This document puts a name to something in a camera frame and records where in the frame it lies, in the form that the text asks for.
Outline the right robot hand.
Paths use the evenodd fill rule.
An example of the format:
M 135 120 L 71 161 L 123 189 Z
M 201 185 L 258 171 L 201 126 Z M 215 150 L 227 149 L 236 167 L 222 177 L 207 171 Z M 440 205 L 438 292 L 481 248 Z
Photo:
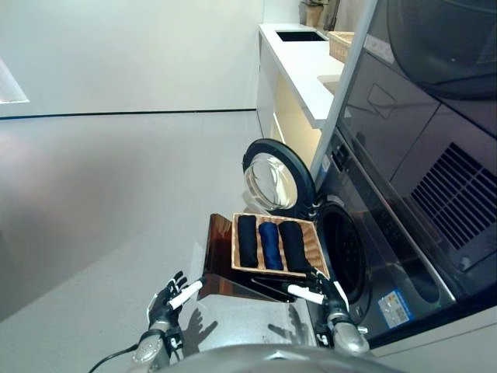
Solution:
M 306 274 L 303 284 L 284 283 L 283 290 L 290 295 L 323 306 L 328 314 L 349 312 L 348 300 L 342 296 L 339 283 L 332 281 L 315 267 Z

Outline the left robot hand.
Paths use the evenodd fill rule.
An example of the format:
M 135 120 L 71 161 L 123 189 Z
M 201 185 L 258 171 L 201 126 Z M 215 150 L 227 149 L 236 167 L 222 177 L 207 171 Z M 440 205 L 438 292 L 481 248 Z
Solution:
M 205 285 L 206 279 L 200 277 L 191 284 L 186 282 L 187 277 L 179 271 L 159 293 L 154 294 L 147 307 L 149 327 L 159 322 L 176 325 L 182 306 Z

